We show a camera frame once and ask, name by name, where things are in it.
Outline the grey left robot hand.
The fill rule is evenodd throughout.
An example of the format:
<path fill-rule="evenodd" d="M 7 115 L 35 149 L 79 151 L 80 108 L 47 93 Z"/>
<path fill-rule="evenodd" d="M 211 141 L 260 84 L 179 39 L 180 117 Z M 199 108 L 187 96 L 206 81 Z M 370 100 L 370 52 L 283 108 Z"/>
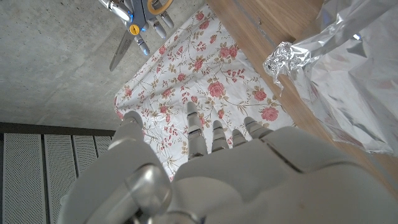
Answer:
<path fill-rule="evenodd" d="M 144 141 L 135 111 L 108 151 L 77 178 L 59 223 L 396 223 L 397 199 L 358 161 L 293 127 L 247 117 L 227 143 L 213 123 L 211 149 L 187 105 L 188 161 L 170 179 Z"/>

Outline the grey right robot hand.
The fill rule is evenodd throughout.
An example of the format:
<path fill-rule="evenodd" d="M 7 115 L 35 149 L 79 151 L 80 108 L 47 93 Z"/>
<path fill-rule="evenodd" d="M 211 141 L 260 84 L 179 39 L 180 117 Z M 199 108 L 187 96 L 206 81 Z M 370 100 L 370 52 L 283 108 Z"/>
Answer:
<path fill-rule="evenodd" d="M 172 29 L 174 22 L 167 13 L 167 9 L 173 3 L 168 0 L 161 3 L 160 0 L 99 0 L 100 3 L 110 12 L 120 18 L 126 28 L 125 36 L 121 42 L 122 47 L 116 55 L 122 55 L 127 49 L 127 44 L 134 41 L 145 55 L 150 53 L 147 44 L 141 37 L 141 32 L 145 32 L 152 26 L 161 38 L 166 37 L 164 28 L 159 24 L 159 16 L 165 24 Z"/>

